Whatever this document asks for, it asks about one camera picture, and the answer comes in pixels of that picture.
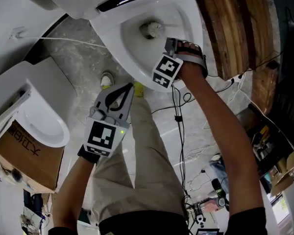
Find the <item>person's right hand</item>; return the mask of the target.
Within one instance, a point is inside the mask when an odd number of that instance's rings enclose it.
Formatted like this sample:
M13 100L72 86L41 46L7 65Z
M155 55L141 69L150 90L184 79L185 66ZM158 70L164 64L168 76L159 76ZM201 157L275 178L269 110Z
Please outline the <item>person's right hand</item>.
M202 50L198 45L182 40L177 41L175 54L185 54L203 58Z

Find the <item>white toilet with labelled lid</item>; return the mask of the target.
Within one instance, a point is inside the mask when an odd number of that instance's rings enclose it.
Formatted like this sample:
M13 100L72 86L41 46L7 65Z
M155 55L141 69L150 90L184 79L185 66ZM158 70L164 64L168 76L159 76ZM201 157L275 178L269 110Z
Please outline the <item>white toilet with labelled lid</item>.
M150 89L166 89L152 81L152 70L165 44L148 43L139 31L146 21L170 24L167 38L203 46L196 0L31 0L44 9L61 8L74 19L86 19L118 63Z

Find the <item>wooden step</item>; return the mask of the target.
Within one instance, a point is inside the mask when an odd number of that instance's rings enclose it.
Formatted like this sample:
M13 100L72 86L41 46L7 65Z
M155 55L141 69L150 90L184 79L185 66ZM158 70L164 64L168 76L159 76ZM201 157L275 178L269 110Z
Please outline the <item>wooden step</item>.
M251 99L264 114L272 108L277 69L267 0L196 0L205 22L217 74L228 80L253 70Z

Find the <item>person's right forearm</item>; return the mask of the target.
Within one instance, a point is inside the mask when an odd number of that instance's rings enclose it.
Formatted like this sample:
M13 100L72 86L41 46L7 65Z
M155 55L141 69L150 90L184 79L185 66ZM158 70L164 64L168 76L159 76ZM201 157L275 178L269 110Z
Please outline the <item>person's right forearm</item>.
M204 112L222 154L229 182L230 216L262 208L258 167L241 123L203 77L199 65L184 63L178 76Z

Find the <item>person's beige trousers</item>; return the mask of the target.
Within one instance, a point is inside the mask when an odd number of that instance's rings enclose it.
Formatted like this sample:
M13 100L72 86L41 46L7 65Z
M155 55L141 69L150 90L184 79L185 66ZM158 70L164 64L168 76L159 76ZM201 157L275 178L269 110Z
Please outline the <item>person's beige trousers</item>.
M121 146L110 158L100 158L92 183L96 221L142 211L170 212L186 218L181 183L143 97L133 98L130 117L135 141L135 182L130 180Z

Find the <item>black green device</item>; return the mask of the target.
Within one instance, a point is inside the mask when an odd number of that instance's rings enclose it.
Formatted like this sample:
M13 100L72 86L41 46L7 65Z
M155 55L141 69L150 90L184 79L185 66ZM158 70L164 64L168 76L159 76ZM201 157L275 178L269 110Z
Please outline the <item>black green device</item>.
M225 207L227 210L229 210L229 202L226 199L226 193L223 190L219 180L217 178L213 179L211 183L212 183L213 189L215 190L218 196L218 205L221 207Z

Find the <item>brown cardboard box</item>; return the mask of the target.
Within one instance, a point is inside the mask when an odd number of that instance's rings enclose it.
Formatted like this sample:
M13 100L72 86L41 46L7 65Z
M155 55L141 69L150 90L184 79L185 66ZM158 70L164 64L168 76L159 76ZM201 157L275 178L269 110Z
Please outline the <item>brown cardboard box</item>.
M35 140L17 121L0 138L0 166L6 179L30 193L54 193L64 147L53 148ZM17 169L23 181L17 183L11 170Z

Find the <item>small lit screen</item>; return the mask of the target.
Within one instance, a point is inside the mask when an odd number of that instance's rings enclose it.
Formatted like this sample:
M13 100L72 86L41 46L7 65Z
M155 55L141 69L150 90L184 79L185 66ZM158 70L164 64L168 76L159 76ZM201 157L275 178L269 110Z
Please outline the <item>small lit screen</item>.
M197 229L196 235L219 235L219 229Z

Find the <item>white toilet brush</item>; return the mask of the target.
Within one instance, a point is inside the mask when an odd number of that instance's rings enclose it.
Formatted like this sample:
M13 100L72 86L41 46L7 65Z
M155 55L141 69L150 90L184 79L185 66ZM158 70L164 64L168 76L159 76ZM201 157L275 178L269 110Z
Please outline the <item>white toilet brush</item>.
M167 29L170 27L170 24L149 20L140 25L139 31L148 43L164 45L167 41Z

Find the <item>person's right shoe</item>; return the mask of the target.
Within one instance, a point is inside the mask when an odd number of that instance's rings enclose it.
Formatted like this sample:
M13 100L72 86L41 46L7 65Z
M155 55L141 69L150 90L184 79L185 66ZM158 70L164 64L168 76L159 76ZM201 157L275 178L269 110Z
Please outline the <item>person's right shoe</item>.
M136 97L143 98L144 97L144 86L143 86L143 84L141 84L138 81L134 81L133 82L133 87L134 87L134 95Z

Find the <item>open cardboard box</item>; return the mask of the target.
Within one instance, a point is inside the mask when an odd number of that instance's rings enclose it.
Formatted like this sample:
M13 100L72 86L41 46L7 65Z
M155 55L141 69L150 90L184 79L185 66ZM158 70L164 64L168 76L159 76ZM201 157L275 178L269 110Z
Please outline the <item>open cardboard box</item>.
M271 197L279 195L294 182L294 152L286 159L283 157L269 171L271 181Z

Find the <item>person's black shirt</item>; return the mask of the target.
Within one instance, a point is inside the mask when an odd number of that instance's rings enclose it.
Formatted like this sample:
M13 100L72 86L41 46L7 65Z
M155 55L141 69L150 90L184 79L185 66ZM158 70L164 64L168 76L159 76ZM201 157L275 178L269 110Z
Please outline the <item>person's black shirt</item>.
M230 216L224 235L268 235L264 208ZM165 211L134 211L99 223L100 235L190 235L183 216Z

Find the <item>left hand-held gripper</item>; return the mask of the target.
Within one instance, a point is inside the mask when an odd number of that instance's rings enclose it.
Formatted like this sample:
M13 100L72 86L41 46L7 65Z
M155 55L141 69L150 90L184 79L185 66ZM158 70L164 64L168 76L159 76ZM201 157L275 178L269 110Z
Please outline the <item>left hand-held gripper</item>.
M102 90L86 119L83 145L87 152L111 157L129 129L127 122L134 85L123 83ZM121 99L118 107L111 105Z

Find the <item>person's left forearm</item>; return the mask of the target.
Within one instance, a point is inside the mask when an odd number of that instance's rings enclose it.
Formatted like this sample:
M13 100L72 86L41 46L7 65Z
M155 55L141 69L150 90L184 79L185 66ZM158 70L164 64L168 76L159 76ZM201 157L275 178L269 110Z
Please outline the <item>person's left forearm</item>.
M53 224L77 233L77 221L94 164L79 157L65 178L53 204Z

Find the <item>person's shoe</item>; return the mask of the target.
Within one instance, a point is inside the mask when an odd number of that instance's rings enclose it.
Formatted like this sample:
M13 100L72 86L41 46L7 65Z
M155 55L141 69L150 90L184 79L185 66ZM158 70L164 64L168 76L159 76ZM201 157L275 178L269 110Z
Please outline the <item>person's shoe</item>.
M144 86L143 86L143 84L141 84L138 81L134 81L133 82L133 87L134 87L134 95L136 97L143 98L144 97Z
M110 71L105 71L101 75L100 87L102 90L105 90L115 84L114 77Z

